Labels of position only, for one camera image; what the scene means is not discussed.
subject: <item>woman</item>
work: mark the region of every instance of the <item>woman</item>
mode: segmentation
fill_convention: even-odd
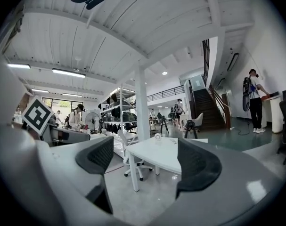
[[[80,131],[80,128],[81,128],[80,112],[83,110],[84,110],[84,106],[82,104],[78,104],[77,108],[74,109],[69,114],[68,124],[71,127],[71,130]]]

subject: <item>tripod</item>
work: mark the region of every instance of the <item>tripod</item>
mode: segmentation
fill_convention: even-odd
[[[162,125],[161,125],[161,134],[162,134],[162,132],[163,132],[163,124],[164,124],[164,123],[165,123],[166,130],[167,130],[167,132],[169,133],[168,127],[167,127],[167,124],[166,124],[166,119],[163,118],[163,122],[162,122]]]
[[[195,139],[197,139],[197,134],[196,134],[196,130],[195,130],[195,123],[192,120],[188,120],[187,121],[185,138],[188,137],[188,130],[189,130],[189,128],[193,129],[194,137],[195,137]]]

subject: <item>black pants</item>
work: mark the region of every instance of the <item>black pants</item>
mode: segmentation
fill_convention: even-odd
[[[254,128],[260,129],[262,121],[262,101],[260,98],[251,99],[250,111]]]

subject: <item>staircase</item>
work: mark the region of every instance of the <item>staircase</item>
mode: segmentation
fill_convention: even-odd
[[[201,130],[225,129],[226,123],[206,89],[194,91],[196,104],[196,116],[204,113],[203,125]]]

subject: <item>teal floor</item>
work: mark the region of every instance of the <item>teal floor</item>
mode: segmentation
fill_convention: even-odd
[[[227,147],[233,150],[245,151],[253,149],[265,144],[268,144],[274,140],[279,141],[281,138],[281,133],[274,134],[271,132],[271,127],[267,127],[266,131],[261,134],[253,133],[252,123],[247,127],[247,121],[241,119],[232,118],[231,119],[232,127],[235,127],[233,130],[214,130],[214,131],[205,131],[197,133],[198,138],[207,138],[208,143],[212,145],[218,145],[222,147]],[[184,138],[185,133],[179,131],[172,123],[168,124],[169,133],[166,132],[166,129],[163,128],[163,135],[166,137],[177,137]],[[241,130],[241,134],[250,132],[248,135],[240,136],[238,135]],[[192,132],[188,133],[188,138],[194,138]]]

